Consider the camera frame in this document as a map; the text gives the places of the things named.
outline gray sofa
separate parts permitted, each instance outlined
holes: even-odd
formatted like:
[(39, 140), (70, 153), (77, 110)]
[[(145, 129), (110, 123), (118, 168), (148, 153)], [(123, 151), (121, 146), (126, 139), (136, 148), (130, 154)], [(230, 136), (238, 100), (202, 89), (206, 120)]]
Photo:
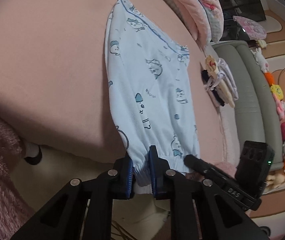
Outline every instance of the gray sofa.
[(240, 147), (246, 140), (266, 142), (275, 151), (271, 169), (282, 168), (282, 137), (276, 104), (247, 43), (229, 41), (213, 48), (229, 65), (237, 85), (235, 118)]

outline cream plush bear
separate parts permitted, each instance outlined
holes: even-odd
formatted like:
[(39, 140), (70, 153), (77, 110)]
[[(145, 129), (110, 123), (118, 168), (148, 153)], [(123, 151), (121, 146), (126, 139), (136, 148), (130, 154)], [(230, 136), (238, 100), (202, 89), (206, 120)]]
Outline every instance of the cream plush bear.
[(251, 51), (253, 57), (255, 58), (257, 64), (260, 66), (260, 69), (263, 73), (267, 73), (269, 71), (269, 64), (265, 57), (261, 53), (261, 48), (256, 48), (256, 51)]
[(264, 40), (258, 39), (258, 40), (256, 41), (256, 43), (257, 43), (258, 47), (260, 47), (260, 48), (262, 48), (262, 49), (265, 49), (265, 48), (267, 47), (267, 43), (266, 43)]
[(266, 178), (266, 182), (268, 183), (267, 187), (271, 187), (272, 189), (284, 186), (285, 185), (284, 171), (281, 169), (275, 171), (274, 175), (268, 175)]

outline cartoon print fabric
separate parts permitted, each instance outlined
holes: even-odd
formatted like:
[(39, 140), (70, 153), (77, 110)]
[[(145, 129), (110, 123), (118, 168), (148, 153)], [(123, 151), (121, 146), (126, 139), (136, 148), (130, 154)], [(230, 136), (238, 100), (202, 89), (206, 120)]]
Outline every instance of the cartoon print fabric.
[(111, 114), (138, 185), (150, 184), (150, 145), (170, 168), (190, 172), (183, 158), (199, 157), (200, 148), (188, 47), (170, 39), (129, 0), (118, 0), (107, 19), (105, 61)]

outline bed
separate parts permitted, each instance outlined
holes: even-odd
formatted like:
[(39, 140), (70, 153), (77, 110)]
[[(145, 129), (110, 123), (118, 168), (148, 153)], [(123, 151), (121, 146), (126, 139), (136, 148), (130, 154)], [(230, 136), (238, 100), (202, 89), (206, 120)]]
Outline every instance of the bed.
[[(187, 45), (201, 157), (222, 161), (217, 109), (203, 89), (204, 53), (163, 0), (131, 0)], [(20, 136), (98, 162), (125, 153), (109, 109), (103, 47), (116, 0), (0, 0), (0, 117)]]

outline white plush bunny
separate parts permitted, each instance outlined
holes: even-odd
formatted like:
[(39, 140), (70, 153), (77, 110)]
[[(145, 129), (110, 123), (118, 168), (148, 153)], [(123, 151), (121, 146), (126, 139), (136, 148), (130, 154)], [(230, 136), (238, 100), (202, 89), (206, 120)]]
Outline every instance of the white plush bunny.
[(269, 71), (269, 64), (265, 57), (261, 53), (261, 48), (256, 48), (256, 51), (251, 51), (253, 54), (253, 57), (255, 58), (257, 64), (260, 66), (260, 69), (263, 73), (266, 73)]

